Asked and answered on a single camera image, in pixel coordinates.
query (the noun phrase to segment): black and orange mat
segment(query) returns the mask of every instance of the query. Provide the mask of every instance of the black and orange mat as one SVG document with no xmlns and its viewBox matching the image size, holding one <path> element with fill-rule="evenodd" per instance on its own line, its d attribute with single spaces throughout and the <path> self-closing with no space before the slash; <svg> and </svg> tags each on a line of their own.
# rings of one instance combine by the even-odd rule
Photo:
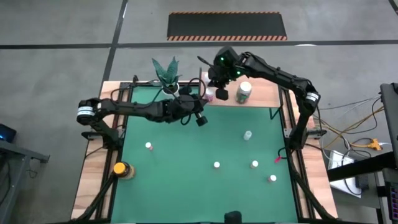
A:
<svg viewBox="0 0 398 224">
<path fill-rule="evenodd" d="M 171 12 L 169 41 L 287 40 L 279 12 Z"/>
</svg>

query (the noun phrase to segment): potted plant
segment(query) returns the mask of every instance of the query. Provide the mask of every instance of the potted plant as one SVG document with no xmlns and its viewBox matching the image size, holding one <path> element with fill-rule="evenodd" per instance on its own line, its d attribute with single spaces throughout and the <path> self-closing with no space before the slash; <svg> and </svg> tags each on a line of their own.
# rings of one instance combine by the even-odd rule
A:
<svg viewBox="0 0 398 224">
<path fill-rule="evenodd" d="M 157 78 L 162 84 L 163 92 L 166 95 L 172 95 L 172 93 L 176 95 L 180 89 L 180 86 L 178 85 L 178 78 L 181 76 L 177 75 L 178 61 L 176 61 L 175 57 L 173 57 L 173 60 L 170 62 L 169 67 L 167 68 L 167 71 L 164 70 L 159 62 L 153 58 L 152 63 L 154 64 Z"/>
</svg>

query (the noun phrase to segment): gray concrete floor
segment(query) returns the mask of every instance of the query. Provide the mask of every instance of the gray concrete floor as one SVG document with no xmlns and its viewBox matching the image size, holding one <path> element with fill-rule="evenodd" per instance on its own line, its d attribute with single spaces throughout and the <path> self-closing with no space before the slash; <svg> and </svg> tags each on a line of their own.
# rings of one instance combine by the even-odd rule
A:
<svg viewBox="0 0 398 224">
<path fill-rule="evenodd" d="M 109 43 L 121 0 L 18 0 L 0 2 L 1 44 Z M 280 11 L 289 40 L 398 39 L 398 16 L 387 0 L 137 0 L 129 1 L 119 42 L 165 42 L 170 11 Z M 117 49 L 110 80 L 155 78 L 151 58 L 167 64 L 180 60 L 183 79 L 206 68 L 196 56 L 212 61 L 218 47 Z M 320 107 L 376 96 L 382 83 L 398 82 L 398 45 L 317 47 L 236 47 L 251 51 L 283 70 L 311 79 L 322 94 Z M 69 219 L 80 178 L 86 141 L 76 121 L 80 100 L 98 95 L 108 49 L 0 50 L 0 123 L 18 130 L 16 143 L 51 154 L 36 179 L 27 178 L 12 223 L 49 223 Z M 322 111 L 337 128 L 371 113 L 371 103 L 340 118 L 347 108 Z M 378 127 L 348 136 L 389 142 L 384 114 Z M 368 121 L 360 129 L 371 128 Z M 329 142 L 334 136 L 325 136 Z M 332 149 L 344 151 L 341 142 Z M 372 155 L 390 151 L 369 151 Z M 334 192 L 340 218 L 377 222 L 374 209 L 353 205 Z"/>
</svg>

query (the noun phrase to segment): red object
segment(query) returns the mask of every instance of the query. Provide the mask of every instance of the red object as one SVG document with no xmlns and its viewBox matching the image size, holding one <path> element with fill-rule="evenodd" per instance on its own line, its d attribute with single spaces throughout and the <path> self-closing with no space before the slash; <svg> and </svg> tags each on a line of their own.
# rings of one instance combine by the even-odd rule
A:
<svg viewBox="0 0 398 224">
<path fill-rule="evenodd" d="M 276 159 L 274 160 L 274 162 L 275 162 L 275 163 L 278 163 L 278 162 L 280 161 L 281 158 L 282 158 L 282 156 L 278 156 L 278 158 L 276 158 Z"/>
</svg>

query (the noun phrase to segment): green table surface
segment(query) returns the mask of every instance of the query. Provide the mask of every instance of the green table surface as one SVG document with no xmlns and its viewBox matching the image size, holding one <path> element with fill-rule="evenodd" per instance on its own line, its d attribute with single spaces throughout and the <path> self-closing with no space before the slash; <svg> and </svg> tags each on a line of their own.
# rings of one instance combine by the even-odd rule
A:
<svg viewBox="0 0 398 224">
<path fill-rule="evenodd" d="M 132 100 L 150 102 L 157 91 L 140 86 Z M 209 105 L 202 115 L 208 119 L 202 127 L 194 116 L 186 126 L 129 117 L 122 161 L 136 176 L 118 181 L 112 222 L 223 222 L 233 210 L 243 222 L 296 222 L 287 161 L 274 163 L 284 145 L 280 117 L 271 120 L 268 108 Z M 252 138 L 245 141 L 247 130 Z M 268 182 L 272 174 L 276 182 Z"/>
</svg>

